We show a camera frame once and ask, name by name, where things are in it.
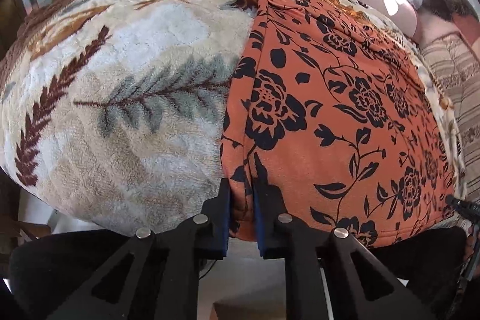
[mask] hand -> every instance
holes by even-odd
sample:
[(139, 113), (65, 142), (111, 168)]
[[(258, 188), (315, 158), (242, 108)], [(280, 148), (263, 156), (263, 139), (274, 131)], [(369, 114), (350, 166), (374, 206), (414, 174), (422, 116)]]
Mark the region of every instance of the hand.
[[(470, 235), (467, 239), (466, 239), (466, 244), (465, 244), (465, 255), (463, 257), (463, 260), (466, 262), (467, 260), (470, 259), (470, 257), (473, 255), (473, 236)], [(480, 275), (480, 264), (477, 265), (477, 268), (475, 269), (474, 273), (473, 273), (473, 277), (476, 278)]]

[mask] beige fleece blanket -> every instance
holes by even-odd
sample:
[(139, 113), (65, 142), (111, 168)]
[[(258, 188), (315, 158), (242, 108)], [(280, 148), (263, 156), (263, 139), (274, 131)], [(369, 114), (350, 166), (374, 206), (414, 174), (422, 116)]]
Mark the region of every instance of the beige fleece blanket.
[[(331, 1), (409, 46), (375, 10)], [(3, 170), (105, 228), (174, 228), (217, 193), (229, 81), (255, 14), (256, 0), (74, 0), (25, 44), (1, 86)], [(431, 75), (420, 77), (455, 162), (450, 111)]]

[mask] black cloth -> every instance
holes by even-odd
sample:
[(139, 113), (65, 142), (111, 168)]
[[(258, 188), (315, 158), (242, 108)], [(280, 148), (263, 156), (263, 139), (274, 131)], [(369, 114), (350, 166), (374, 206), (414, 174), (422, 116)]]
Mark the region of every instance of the black cloth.
[[(10, 261), (15, 299), (31, 319), (45, 319), (128, 239), (109, 231), (75, 232), (17, 248)], [(465, 233), (455, 227), (424, 231), (372, 252), (395, 276), (409, 280), (407, 287), (439, 314), (455, 293), (465, 243)], [(475, 280), (453, 320), (478, 320), (479, 299), (480, 281)]]

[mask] leaf print blanket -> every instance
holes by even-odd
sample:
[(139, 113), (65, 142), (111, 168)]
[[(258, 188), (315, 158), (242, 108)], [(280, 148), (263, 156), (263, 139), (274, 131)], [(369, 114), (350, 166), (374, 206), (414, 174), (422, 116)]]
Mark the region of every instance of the leaf print blanket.
[(465, 194), (458, 133), (413, 58), (339, 0), (259, 0), (220, 150), (233, 233), (254, 237), (253, 178), (310, 226), (346, 228), (366, 247), (447, 217), (445, 196)]
[(131, 235), (215, 196), (230, 78), (257, 0), (73, 0), (1, 87), (0, 164), (61, 212)]

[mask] black fabric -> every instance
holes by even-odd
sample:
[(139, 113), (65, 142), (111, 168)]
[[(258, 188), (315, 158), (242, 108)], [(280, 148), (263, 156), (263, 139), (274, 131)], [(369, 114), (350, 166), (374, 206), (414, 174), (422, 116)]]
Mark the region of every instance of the black fabric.
[[(10, 261), (15, 299), (31, 319), (45, 319), (127, 240), (109, 231), (88, 231), (48, 236), (17, 248)], [(393, 274), (409, 280), (408, 288), (420, 300), (441, 313), (455, 293), (465, 242), (465, 233), (455, 227), (424, 231), (372, 252)], [(146, 288), (152, 290), (152, 284), (155, 281)], [(475, 280), (452, 320), (479, 319), (479, 299), (480, 281)]]

